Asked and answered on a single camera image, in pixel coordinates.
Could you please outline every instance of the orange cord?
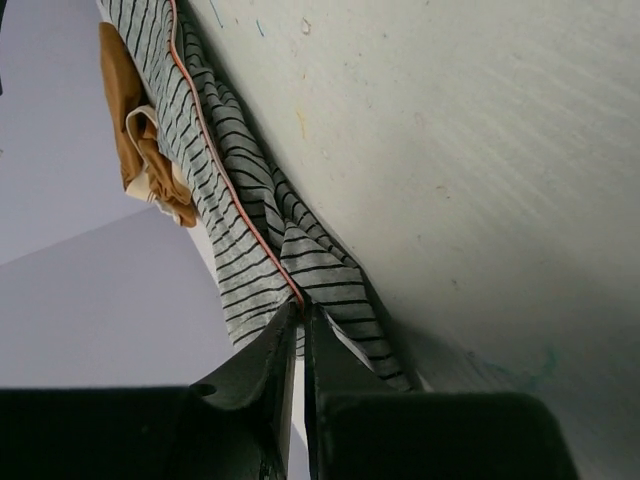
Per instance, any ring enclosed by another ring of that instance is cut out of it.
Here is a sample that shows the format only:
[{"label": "orange cord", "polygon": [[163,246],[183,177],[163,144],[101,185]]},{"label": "orange cord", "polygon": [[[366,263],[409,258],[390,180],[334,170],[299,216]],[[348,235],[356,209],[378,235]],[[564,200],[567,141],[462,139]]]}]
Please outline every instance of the orange cord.
[{"label": "orange cord", "polygon": [[176,62],[176,65],[178,66],[178,68],[182,72],[182,75],[184,75],[184,78],[187,81],[187,83],[189,84],[189,88],[191,89],[191,94],[195,98],[196,114],[197,114],[197,117],[198,117],[198,121],[200,122],[200,126],[202,128],[202,132],[204,133],[204,138],[205,138],[205,140],[207,142],[207,146],[209,147],[209,150],[211,152],[211,156],[213,157],[213,161],[216,164],[216,166],[218,167],[218,170],[220,171],[220,173],[222,175],[222,179],[224,180],[224,183],[226,183],[227,187],[229,187],[229,191],[231,192],[231,197],[233,199],[233,203],[235,204],[236,208],[238,209],[238,212],[240,212],[240,215],[242,216],[242,219],[245,221],[245,223],[247,224],[247,226],[251,230],[251,233],[253,233],[253,235],[256,237],[256,239],[258,240],[258,242],[260,243],[260,245],[262,246],[262,248],[264,249],[266,254],[271,259],[271,261],[275,264],[276,268],[280,271],[280,273],[282,274],[284,279],[287,281],[287,283],[289,284],[289,286],[293,290],[293,293],[295,293],[296,298],[298,300],[298,305],[300,306],[300,311],[303,312],[304,311],[304,299],[302,298],[302,294],[300,293],[300,291],[298,290],[298,287],[296,286],[295,282],[291,279],[291,277],[286,272],[286,270],[284,268],[282,268],[282,265],[278,261],[278,258],[273,254],[273,252],[271,251],[271,248],[269,248],[269,245],[267,245],[267,242],[264,241],[264,239],[262,238],[262,235],[260,235],[260,233],[258,232],[256,227],[251,222],[251,219],[249,218],[247,213],[244,211],[244,208],[242,207],[242,204],[240,203],[240,200],[238,199],[238,195],[236,194],[236,190],[235,190],[233,184],[231,183],[231,180],[229,180],[229,177],[227,176],[227,172],[225,171],[224,166],[222,164],[222,160],[220,159],[220,156],[218,155],[218,150],[213,146],[213,141],[209,137],[209,132],[208,132],[208,130],[206,128],[206,122],[204,121],[204,114],[202,113],[202,108],[200,106],[200,101],[198,99],[198,89],[194,85],[193,80],[191,79],[191,76],[189,75],[187,69],[182,64],[182,60],[180,60],[180,57],[178,56],[178,52],[176,51],[175,37],[176,37],[176,24],[178,22],[178,10],[177,10],[177,7],[176,7],[176,0],[170,0],[170,1],[171,1],[172,24],[171,24],[171,39],[170,39],[171,41],[169,42],[169,50],[171,51],[171,56],[173,57],[173,61]]}]

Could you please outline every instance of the brown fabric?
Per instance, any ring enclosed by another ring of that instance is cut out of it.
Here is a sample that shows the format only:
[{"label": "brown fabric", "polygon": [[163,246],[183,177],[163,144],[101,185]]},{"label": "brown fabric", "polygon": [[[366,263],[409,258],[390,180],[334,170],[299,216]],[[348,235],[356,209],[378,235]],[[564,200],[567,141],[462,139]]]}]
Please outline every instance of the brown fabric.
[{"label": "brown fabric", "polygon": [[[127,131],[127,115],[148,103],[136,66],[113,25],[100,23],[99,32],[100,65],[124,190],[136,198],[159,202],[161,210],[168,207],[178,217],[176,222],[180,225],[194,227],[196,211],[191,203],[191,192],[175,178],[171,161],[158,150],[153,122],[146,115],[136,114]],[[135,194],[130,188],[134,180],[137,180]],[[148,185],[150,191],[141,195],[138,185],[144,188]]]}]

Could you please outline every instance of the beige fabric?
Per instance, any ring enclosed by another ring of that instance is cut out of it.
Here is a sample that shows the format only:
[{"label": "beige fabric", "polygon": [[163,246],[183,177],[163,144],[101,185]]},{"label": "beige fabric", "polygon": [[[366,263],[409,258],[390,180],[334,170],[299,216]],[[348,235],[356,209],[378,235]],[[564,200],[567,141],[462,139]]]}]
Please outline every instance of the beige fabric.
[{"label": "beige fabric", "polygon": [[115,27],[100,24],[105,96],[113,120],[120,173],[127,195],[154,203],[185,227],[196,225],[191,192],[180,168],[158,150],[155,111]]}]

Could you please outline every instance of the gray striped fabric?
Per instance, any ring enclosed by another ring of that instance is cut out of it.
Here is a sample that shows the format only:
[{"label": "gray striped fabric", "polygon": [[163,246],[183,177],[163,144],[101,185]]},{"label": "gray striped fabric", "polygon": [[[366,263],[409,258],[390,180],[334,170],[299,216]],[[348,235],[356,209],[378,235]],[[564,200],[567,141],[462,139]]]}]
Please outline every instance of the gray striped fabric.
[{"label": "gray striped fabric", "polygon": [[[265,159],[236,98],[206,60],[185,12],[174,11],[171,0],[102,2],[156,98],[160,150],[180,165],[207,228],[234,345],[246,346],[283,302],[295,301],[286,277],[243,219],[243,208],[307,298],[322,305],[346,335],[361,345],[381,379],[407,390],[409,384],[376,320],[358,265],[332,242],[282,171]],[[179,22],[180,39],[171,38],[174,21]],[[169,42],[180,45],[197,97],[173,59]],[[205,134],[215,140],[223,172],[216,166]],[[240,207],[225,184],[225,174]]]}]

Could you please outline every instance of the yellow mark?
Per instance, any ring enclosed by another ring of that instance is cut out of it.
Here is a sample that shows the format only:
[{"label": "yellow mark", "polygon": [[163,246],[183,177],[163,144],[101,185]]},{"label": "yellow mark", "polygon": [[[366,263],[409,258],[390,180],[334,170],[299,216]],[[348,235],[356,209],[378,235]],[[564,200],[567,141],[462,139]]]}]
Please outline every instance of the yellow mark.
[{"label": "yellow mark", "polygon": [[302,131],[302,139],[307,139],[307,127],[305,125],[305,118],[303,113],[299,108],[296,109],[296,115],[298,116],[298,121],[300,122],[300,130]]}]

